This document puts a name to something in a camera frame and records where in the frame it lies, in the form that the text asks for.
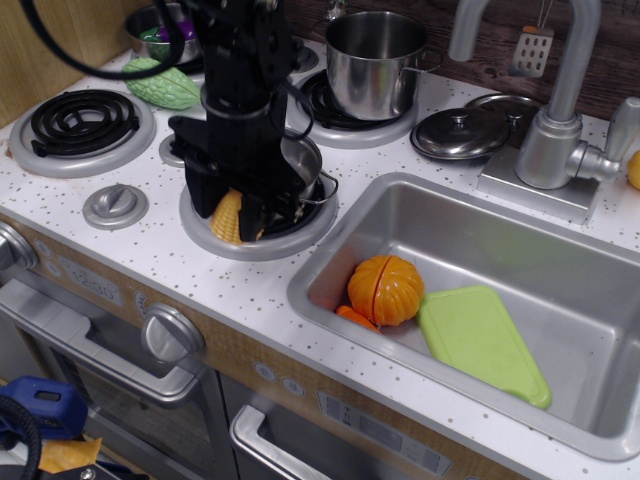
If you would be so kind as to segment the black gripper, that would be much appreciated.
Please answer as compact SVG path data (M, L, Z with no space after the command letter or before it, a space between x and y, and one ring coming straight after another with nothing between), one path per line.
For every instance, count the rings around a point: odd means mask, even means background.
M173 116L168 125L173 153L185 162L185 177L196 213L210 217L230 189L242 194L239 235L255 242L273 220L273 212L292 218L299 209L300 177L281 153L287 99L274 97L265 114L225 118L209 112L198 120Z

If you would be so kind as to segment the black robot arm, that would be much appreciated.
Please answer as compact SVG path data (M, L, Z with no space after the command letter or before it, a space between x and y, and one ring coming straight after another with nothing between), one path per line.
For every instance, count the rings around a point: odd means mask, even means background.
M240 192L239 234L257 240L276 216L302 214L302 177L285 160L288 97L298 95L288 76L298 47L275 1L189 1L202 49L203 120L173 116L172 151L186 165L191 201L210 216L231 190Z

